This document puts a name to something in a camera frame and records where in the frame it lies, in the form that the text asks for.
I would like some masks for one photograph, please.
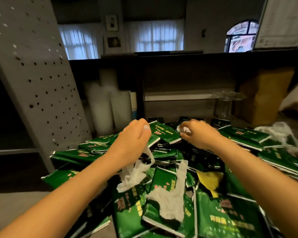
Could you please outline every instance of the white tissue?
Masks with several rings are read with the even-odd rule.
[[[140,182],[146,177],[146,174],[144,172],[147,171],[151,167],[151,165],[154,164],[155,160],[150,149],[148,147],[145,147],[142,152],[150,157],[151,163],[144,164],[140,160],[137,160],[135,163],[135,167],[133,166],[133,164],[131,164],[122,168],[121,172],[119,173],[121,183],[117,185],[117,191],[119,193],[125,192],[128,189],[134,187],[135,185],[140,184]]]
[[[179,133],[185,133],[187,135],[190,135],[191,134],[191,130],[188,128],[188,127],[183,127],[183,128],[180,128],[180,125],[178,125],[177,127],[177,131]]]
[[[159,215],[167,220],[176,219],[182,222],[184,219],[183,195],[185,180],[187,177],[187,166],[188,161],[181,160],[179,169],[176,173],[177,183],[174,190],[166,191],[165,189],[158,187],[147,195],[147,199],[155,200],[159,203]]]

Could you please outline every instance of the floor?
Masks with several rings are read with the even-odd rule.
[[[296,138],[298,138],[298,122],[291,120],[284,116],[278,116],[277,121],[285,121],[293,130],[294,135]],[[235,126],[240,127],[251,127],[250,124],[235,119],[232,121],[232,124]],[[25,170],[25,172],[28,172],[29,174],[33,175],[35,173],[34,168],[36,167],[34,164],[32,168],[28,168]],[[37,176],[43,176],[41,174],[45,173],[45,170],[42,170],[40,168],[40,172]],[[13,172],[13,168],[9,168],[9,173]],[[10,186],[7,186],[8,182],[5,181],[4,188],[0,188],[0,230],[4,228],[7,224],[9,224],[12,220],[14,220],[16,217],[18,217],[20,214],[25,212],[28,208],[30,208],[32,205],[36,204],[39,200],[41,200],[44,196],[48,195],[49,192],[47,191],[48,188],[46,188],[43,184],[39,184],[37,181],[38,177],[35,177],[33,179],[29,179],[24,175],[24,172],[18,172],[16,174],[22,173],[22,179],[18,180],[14,178],[13,175],[10,175],[9,181]],[[3,180],[3,176],[0,175],[0,182]],[[95,233],[92,237],[106,237],[106,238],[116,238],[116,234],[114,231],[113,223],[111,223],[106,228],[100,230],[99,232]]]

